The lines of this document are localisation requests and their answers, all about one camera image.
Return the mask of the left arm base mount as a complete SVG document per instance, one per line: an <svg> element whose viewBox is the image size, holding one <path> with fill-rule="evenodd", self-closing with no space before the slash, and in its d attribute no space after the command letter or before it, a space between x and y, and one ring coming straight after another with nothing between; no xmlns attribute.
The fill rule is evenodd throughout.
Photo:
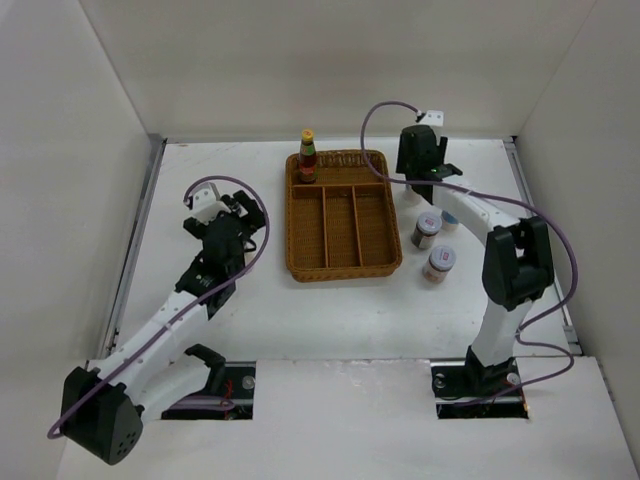
<svg viewBox="0 0 640 480"><path fill-rule="evenodd" d="M185 354L197 366L207 368L202 387L192 390L161 414L162 420L252 420L257 365L228 362L224 356L202 344Z"/></svg>

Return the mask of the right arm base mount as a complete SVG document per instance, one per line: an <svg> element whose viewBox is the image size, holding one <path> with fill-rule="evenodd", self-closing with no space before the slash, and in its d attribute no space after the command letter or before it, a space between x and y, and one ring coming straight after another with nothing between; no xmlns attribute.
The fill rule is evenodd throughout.
<svg viewBox="0 0 640 480"><path fill-rule="evenodd" d="M462 362L431 365L436 415L440 420L527 419L524 393L514 359L491 369Z"/></svg>

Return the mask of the dark spice jar red label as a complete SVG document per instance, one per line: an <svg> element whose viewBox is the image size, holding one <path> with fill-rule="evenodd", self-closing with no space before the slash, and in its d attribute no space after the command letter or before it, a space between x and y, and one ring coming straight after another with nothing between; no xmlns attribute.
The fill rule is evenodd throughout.
<svg viewBox="0 0 640 480"><path fill-rule="evenodd" d="M421 213L411 235L412 244L421 250L429 249L441 228L442 219L440 216L432 212Z"/></svg>

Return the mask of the white blue-labelled bottle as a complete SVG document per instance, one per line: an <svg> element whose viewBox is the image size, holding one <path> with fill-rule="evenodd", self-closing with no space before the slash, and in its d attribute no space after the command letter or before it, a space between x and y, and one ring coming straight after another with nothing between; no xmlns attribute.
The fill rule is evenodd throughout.
<svg viewBox="0 0 640 480"><path fill-rule="evenodd" d="M459 221L447 211L441 211L441 220L444 230L455 231L459 227Z"/></svg>

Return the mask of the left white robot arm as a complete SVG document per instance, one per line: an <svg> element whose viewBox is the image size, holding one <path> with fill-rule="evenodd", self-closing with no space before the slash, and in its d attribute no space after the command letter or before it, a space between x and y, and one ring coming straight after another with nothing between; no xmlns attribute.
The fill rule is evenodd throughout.
<svg viewBox="0 0 640 480"><path fill-rule="evenodd" d="M184 229L202 244L164 304L124 345L90 369L77 367L63 384L61 434L107 465L139 441L146 422L180 407L191 393L214 398L224 387L224 357L198 335L231 298L236 282L264 247L253 235L270 229L258 194L244 188L218 194L213 184L190 193Z"/></svg>

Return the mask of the orange spice jar red label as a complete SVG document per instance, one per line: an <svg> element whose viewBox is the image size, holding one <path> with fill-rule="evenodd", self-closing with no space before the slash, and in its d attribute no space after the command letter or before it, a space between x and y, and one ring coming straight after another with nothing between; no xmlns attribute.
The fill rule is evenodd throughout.
<svg viewBox="0 0 640 480"><path fill-rule="evenodd" d="M442 283L455 263L456 253L451 247L446 245L436 246L430 252L428 260L423 266L423 276L432 283Z"/></svg>

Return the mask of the brown wicker divided basket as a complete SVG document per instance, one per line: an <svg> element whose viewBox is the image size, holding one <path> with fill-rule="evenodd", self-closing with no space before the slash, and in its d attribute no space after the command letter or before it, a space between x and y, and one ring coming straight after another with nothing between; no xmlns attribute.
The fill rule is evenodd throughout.
<svg viewBox="0 0 640 480"><path fill-rule="evenodd" d="M386 277L402 263L395 204L383 153L320 151L317 179L286 160L286 267L301 283Z"/></svg>

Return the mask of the yellow-capped sauce bottle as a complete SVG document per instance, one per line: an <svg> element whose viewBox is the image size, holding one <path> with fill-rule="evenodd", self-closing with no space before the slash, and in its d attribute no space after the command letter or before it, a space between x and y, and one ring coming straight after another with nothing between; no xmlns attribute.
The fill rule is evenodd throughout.
<svg viewBox="0 0 640 480"><path fill-rule="evenodd" d="M316 181L317 152L314 143L314 132L305 129L301 132L301 141L298 155L299 177L303 183Z"/></svg>

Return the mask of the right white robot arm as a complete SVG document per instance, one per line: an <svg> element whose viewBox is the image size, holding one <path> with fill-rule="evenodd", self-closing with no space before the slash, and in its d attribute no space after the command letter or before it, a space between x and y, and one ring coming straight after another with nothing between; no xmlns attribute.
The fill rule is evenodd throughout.
<svg viewBox="0 0 640 480"><path fill-rule="evenodd" d="M432 370L442 399L489 397L516 373L516 332L533 303L554 281L547 224L514 217L474 193L462 171L445 161L447 141L427 125L404 128L397 173L431 205L452 215L484 246L482 286L488 297L478 335L463 364Z"/></svg>

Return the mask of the white grey-capped bottle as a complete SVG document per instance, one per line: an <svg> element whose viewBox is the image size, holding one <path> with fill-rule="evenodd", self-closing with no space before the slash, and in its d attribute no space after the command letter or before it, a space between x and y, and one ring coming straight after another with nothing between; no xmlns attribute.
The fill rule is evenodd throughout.
<svg viewBox="0 0 640 480"><path fill-rule="evenodd" d="M403 193L404 201L411 206L419 205L422 201L422 197L416 193L411 185L406 185Z"/></svg>

